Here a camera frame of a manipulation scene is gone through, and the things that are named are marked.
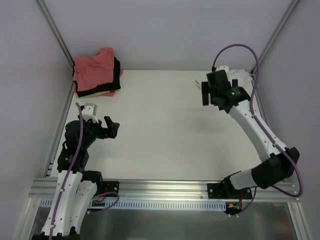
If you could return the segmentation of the left frame post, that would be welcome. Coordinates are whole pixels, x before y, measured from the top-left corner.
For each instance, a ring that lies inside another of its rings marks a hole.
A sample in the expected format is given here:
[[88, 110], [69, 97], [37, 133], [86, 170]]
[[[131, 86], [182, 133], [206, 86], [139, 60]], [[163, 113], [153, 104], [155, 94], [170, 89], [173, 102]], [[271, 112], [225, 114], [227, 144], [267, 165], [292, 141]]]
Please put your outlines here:
[[45, 21], [48, 24], [48, 27], [50, 28], [55, 40], [57, 41], [64, 57], [67, 60], [68, 65], [73, 68], [73, 64], [74, 64], [74, 59], [63, 39], [62, 34], [59, 31], [59, 28], [57, 27], [54, 18], [52, 17], [52, 14], [49, 10], [49, 8], [47, 7], [47, 4], [45, 3], [44, 0], [35, 0], [36, 4], [39, 7], [40, 12], [42, 13]]

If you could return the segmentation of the left side frame rail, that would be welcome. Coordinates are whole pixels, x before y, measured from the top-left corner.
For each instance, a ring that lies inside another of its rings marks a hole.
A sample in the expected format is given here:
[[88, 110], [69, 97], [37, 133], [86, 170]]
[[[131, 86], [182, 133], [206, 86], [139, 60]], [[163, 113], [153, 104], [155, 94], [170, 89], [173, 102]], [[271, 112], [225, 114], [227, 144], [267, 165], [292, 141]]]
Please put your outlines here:
[[43, 171], [41, 174], [42, 178], [46, 178], [49, 177], [50, 174], [49, 172], [51, 171], [51, 166], [54, 164], [55, 162], [55, 157], [58, 151], [58, 147], [60, 144], [60, 140], [62, 137], [62, 133], [65, 127], [65, 123], [66, 123], [66, 119], [68, 116], [68, 112], [70, 109], [70, 105], [72, 103], [72, 99], [73, 99], [73, 89], [74, 89], [74, 81], [73, 78], [71, 78], [71, 82], [68, 84], [68, 89], [66, 92], [66, 98], [63, 102], [62, 108], [61, 108], [61, 113], [57, 122], [57, 127], [55, 130], [55, 133], [53, 135], [53, 140], [51, 143], [51, 146], [49, 148], [45, 163], [44, 163], [44, 167], [43, 167]]

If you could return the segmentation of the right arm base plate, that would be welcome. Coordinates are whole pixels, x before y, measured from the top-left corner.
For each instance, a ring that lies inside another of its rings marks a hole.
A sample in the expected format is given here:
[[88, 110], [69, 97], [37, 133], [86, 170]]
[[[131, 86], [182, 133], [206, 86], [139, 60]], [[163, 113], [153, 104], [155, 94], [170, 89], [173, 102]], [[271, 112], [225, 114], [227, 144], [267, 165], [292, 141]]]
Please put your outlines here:
[[251, 200], [253, 197], [252, 190], [247, 187], [240, 190], [228, 186], [226, 183], [208, 183], [207, 196], [209, 199], [223, 199], [236, 200], [242, 198], [243, 200]]

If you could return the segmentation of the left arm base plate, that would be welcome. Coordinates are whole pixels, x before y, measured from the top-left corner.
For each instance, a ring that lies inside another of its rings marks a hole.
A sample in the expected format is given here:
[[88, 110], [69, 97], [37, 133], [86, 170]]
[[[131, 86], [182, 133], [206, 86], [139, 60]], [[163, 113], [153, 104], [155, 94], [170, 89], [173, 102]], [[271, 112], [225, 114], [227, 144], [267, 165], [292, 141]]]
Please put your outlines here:
[[102, 192], [107, 193], [105, 197], [116, 197], [119, 193], [120, 189], [120, 182], [119, 181], [111, 181], [111, 180], [104, 180]]

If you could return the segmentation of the frame rail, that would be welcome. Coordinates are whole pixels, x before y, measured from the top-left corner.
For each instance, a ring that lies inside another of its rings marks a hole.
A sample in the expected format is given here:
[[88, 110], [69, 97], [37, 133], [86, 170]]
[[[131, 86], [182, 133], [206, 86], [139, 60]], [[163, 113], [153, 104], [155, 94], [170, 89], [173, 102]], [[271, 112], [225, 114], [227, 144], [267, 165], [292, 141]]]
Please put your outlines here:
[[263, 72], [257, 78], [257, 74], [253, 70], [249, 74], [252, 77], [251, 84], [253, 87], [251, 99], [256, 102], [253, 105], [257, 105], [262, 118], [276, 136], [283, 137], [281, 110], [284, 102], [281, 85], [279, 85], [277, 77]]
[[65, 123], [66, 123], [66, 119], [68, 116], [68, 112], [70, 109], [70, 105], [72, 103], [72, 99], [73, 99], [73, 89], [74, 89], [74, 81], [73, 78], [71, 78], [71, 82], [68, 84], [68, 89], [66, 92], [66, 98], [63, 102], [62, 108], [61, 108], [61, 113], [57, 122], [57, 127], [55, 130], [55, 133], [53, 135], [53, 140], [51, 143], [51, 146], [49, 148], [45, 163], [44, 163], [44, 167], [43, 167], [43, 171], [41, 174], [42, 178], [46, 178], [49, 177], [50, 174], [49, 172], [51, 171], [51, 166], [54, 164], [55, 162], [55, 157], [58, 151], [58, 147], [60, 144], [60, 140], [62, 137], [62, 133], [65, 127]]

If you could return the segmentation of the beige folded shirt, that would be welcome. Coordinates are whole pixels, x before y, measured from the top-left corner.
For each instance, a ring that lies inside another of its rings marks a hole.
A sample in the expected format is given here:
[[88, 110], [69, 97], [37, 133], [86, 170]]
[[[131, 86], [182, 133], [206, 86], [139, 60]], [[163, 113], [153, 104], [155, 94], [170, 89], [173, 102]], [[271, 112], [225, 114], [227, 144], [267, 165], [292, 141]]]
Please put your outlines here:
[[93, 94], [85, 95], [85, 96], [79, 96], [76, 92], [74, 92], [74, 95], [77, 99], [87, 99], [87, 98], [93, 98], [93, 97], [99, 97], [99, 96], [109, 96], [111, 92], [110, 91], [103, 91], [103, 92], [96, 92]]

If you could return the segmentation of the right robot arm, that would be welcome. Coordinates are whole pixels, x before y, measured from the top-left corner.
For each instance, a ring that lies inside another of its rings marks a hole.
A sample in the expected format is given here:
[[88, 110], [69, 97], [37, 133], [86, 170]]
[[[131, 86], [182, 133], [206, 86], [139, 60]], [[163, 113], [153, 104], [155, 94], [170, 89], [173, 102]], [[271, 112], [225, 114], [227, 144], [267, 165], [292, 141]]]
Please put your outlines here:
[[229, 81], [224, 69], [206, 75], [201, 83], [202, 104], [214, 105], [230, 115], [245, 132], [253, 144], [261, 163], [251, 169], [235, 172], [225, 177], [213, 190], [235, 198], [241, 190], [259, 187], [267, 189], [291, 177], [300, 157], [295, 148], [288, 148], [280, 141], [252, 107], [252, 98], [237, 85]]

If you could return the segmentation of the frame post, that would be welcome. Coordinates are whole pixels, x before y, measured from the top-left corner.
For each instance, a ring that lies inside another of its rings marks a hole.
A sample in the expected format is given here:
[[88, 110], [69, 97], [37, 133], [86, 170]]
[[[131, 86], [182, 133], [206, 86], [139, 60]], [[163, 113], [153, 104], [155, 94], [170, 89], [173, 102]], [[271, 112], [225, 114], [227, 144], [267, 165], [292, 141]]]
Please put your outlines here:
[[286, 24], [296, 11], [300, 0], [291, 0], [288, 7], [284, 11], [281, 19], [279, 20], [278, 24], [276, 25], [274, 31], [272, 32], [270, 38], [268, 39], [266, 45], [263, 48], [261, 55], [258, 58], [259, 66], [261, 67], [265, 60], [267, 59], [269, 53], [271, 52], [272, 48], [276, 44], [277, 39], [279, 38], [282, 30], [285, 28]]
[[42, 13], [45, 21], [48, 24], [48, 27], [50, 28], [55, 40], [57, 41], [64, 57], [67, 60], [68, 65], [73, 68], [73, 64], [74, 64], [74, 59], [63, 39], [62, 34], [59, 31], [59, 28], [57, 27], [54, 18], [52, 17], [52, 14], [49, 10], [49, 8], [47, 7], [47, 4], [45, 3], [44, 0], [35, 0], [36, 4], [39, 7], [40, 12]]

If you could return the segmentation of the white t shirt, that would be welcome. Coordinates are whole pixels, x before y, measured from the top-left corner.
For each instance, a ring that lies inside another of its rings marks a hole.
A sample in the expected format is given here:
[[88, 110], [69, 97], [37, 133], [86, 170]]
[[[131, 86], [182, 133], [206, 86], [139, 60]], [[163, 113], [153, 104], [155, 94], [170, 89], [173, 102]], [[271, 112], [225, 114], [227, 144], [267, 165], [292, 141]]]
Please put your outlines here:
[[244, 87], [246, 84], [251, 83], [253, 78], [250, 73], [244, 69], [234, 69], [226, 71], [228, 81], [232, 84], [232, 80], [237, 80], [239, 87]]

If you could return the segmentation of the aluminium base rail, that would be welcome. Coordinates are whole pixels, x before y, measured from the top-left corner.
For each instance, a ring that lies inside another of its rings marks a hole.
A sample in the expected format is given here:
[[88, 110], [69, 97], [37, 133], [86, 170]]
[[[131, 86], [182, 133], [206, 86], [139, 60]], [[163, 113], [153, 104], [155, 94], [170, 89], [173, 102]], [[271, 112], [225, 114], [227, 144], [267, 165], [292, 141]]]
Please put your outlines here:
[[[124, 200], [159, 200], [159, 201], [210, 201], [209, 183], [217, 181], [188, 181], [188, 180], [132, 180], [132, 179], [104, 179], [106, 182], [118, 182], [120, 199]], [[53, 198], [57, 185], [57, 178], [35, 178], [29, 190], [30, 198]], [[281, 182], [277, 187], [291, 193], [298, 193], [295, 183]], [[290, 197], [270, 187], [257, 188], [255, 200], [257, 202], [299, 202], [301, 197]]]

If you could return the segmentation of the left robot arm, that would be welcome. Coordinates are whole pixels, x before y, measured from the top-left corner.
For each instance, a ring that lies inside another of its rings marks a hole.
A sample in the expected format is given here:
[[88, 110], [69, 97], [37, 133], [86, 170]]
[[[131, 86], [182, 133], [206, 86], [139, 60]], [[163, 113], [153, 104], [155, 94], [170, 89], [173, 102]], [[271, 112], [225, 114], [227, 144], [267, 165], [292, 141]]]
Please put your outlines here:
[[92, 118], [73, 120], [65, 126], [65, 141], [57, 160], [56, 188], [47, 219], [34, 240], [79, 240], [85, 214], [92, 200], [120, 196], [116, 189], [107, 189], [102, 173], [86, 170], [89, 147], [97, 139], [115, 139], [120, 124], [105, 116], [106, 127]]

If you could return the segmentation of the right frame post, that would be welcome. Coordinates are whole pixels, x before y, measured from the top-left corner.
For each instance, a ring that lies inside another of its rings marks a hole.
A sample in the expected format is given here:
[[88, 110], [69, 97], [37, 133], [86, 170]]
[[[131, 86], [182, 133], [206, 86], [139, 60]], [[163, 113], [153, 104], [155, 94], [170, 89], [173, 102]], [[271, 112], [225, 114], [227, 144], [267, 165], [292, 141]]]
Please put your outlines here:
[[259, 66], [261, 67], [265, 60], [267, 59], [269, 53], [271, 52], [272, 48], [276, 44], [277, 39], [279, 38], [282, 30], [285, 28], [286, 24], [296, 11], [300, 0], [291, 0], [288, 7], [284, 11], [281, 19], [279, 20], [278, 24], [276, 25], [274, 31], [272, 32], [270, 38], [268, 39], [266, 45], [263, 48], [261, 55], [258, 58]]

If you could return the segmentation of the top pink folded shirt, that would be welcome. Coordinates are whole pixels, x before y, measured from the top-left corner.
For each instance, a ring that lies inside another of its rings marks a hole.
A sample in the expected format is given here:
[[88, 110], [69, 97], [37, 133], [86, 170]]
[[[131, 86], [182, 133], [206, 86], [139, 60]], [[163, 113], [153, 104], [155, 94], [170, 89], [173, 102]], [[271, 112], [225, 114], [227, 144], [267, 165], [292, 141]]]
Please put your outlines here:
[[84, 92], [93, 88], [109, 84], [114, 79], [114, 49], [101, 48], [96, 55], [76, 56], [74, 58], [73, 80], [77, 83], [77, 90]]

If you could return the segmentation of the right side frame rail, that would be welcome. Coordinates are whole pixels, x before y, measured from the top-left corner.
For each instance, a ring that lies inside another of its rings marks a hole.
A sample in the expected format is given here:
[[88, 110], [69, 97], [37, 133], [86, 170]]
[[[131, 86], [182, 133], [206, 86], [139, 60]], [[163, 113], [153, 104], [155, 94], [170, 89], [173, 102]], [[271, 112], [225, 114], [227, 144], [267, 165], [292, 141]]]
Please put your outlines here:
[[276, 136], [283, 137], [281, 110], [284, 102], [281, 85], [279, 85], [277, 77], [263, 72], [257, 78], [257, 74], [253, 70], [249, 74], [252, 77], [251, 84], [253, 87], [251, 99], [256, 102], [253, 105], [257, 105], [262, 118]]

